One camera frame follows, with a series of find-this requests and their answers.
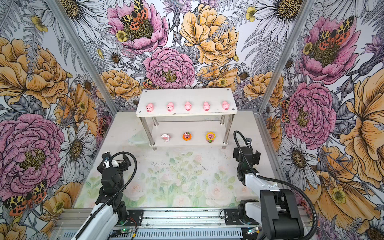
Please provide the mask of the pink bear yellow flower toy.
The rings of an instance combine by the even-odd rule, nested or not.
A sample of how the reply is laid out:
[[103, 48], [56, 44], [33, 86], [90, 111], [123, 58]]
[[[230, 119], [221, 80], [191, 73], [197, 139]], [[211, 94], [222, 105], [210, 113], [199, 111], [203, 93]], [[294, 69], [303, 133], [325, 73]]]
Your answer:
[[213, 132], [208, 132], [207, 134], [206, 134], [206, 140], [207, 140], [207, 142], [208, 143], [213, 143], [214, 141], [215, 141], [215, 138], [216, 138], [216, 135], [215, 135], [215, 133], [213, 133]]

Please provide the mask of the pink bear orange donut toy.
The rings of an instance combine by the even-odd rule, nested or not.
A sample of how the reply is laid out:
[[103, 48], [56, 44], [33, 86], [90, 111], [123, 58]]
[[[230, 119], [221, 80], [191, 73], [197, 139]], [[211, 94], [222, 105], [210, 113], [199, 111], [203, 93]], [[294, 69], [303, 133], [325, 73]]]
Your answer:
[[183, 133], [183, 140], [184, 141], [190, 141], [192, 139], [192, 135], [190, 132]]

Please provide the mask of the white hooded pink doll toy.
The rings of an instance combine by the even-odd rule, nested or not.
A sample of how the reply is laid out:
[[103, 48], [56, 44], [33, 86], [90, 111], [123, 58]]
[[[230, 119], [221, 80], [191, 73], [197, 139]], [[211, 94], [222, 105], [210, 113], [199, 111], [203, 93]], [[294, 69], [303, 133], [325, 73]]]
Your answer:
[[162, 134], [161, 135], [161, 139], [164, 141], [164, 142], [169, 142], [170, 141], [170, 139], [171, 139], [171, 137], [170, 137], [170, 135], [168, 135], [168, 134]]

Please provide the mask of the pink pig toy front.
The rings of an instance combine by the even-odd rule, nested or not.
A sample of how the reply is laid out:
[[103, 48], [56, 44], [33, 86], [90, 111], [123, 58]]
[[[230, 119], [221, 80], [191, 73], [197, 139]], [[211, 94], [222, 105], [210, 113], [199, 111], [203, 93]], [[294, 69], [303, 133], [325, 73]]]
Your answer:
[[203, 110], [208, 112], [210, 110], [210, 104], [208, 102], [204, 102], [203, 104]]

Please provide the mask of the pink pig toy pair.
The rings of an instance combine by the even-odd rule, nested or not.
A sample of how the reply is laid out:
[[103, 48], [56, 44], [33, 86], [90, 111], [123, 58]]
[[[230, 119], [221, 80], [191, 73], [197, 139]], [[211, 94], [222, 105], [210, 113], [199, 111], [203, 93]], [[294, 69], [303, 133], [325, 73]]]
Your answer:
[[168, 103], [167, 104], [167, 111], [168, 112], [172, 112], [174, 110], [174, 104], [173, 103]]

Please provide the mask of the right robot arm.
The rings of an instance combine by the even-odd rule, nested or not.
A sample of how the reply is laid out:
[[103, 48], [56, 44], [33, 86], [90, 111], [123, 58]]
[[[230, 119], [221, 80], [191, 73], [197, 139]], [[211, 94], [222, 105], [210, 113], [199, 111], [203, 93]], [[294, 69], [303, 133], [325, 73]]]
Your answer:
[[241, 201], [241, 220], [261, 224], [269, 240], [298, 240], [304, 237], [305, 229], [294, 193], [254, 174], [252, 165], [260, 159], [260, 153], [254, 153], [251, 147], [235, 147], [233, 158], [238, 162], [239, 181], [259, 198]]

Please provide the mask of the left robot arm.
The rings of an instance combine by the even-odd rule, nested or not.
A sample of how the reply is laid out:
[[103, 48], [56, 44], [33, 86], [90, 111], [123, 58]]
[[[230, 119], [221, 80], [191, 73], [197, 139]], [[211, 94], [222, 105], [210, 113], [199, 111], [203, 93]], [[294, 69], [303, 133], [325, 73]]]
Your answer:
[[124, 174], [132, 164], [129, 160], [104, 161], [98, 166], [102, 174], [101, 188], [95, 206], [72, 237], [73, 240], [105, 240], [112, 228], [124, 223], [128, 217], [126, 205], [122, 201]]

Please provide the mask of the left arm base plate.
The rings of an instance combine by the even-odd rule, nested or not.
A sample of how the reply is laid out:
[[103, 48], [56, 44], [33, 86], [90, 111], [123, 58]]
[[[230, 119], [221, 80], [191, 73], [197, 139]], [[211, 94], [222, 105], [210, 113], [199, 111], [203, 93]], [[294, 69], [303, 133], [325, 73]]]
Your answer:
[[123, 227], [140, 227], [144, 219], [144, 210], [127, 210], [125, 218], [123, 218]]

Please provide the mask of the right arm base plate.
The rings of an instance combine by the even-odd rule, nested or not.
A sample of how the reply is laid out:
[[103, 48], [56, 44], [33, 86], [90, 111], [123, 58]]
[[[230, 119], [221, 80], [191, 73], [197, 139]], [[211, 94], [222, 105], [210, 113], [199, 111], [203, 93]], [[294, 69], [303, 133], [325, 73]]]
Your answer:
[[224, 220], [226, 226], [249, 225], [243, 220], [238, 209], [224, 209]]

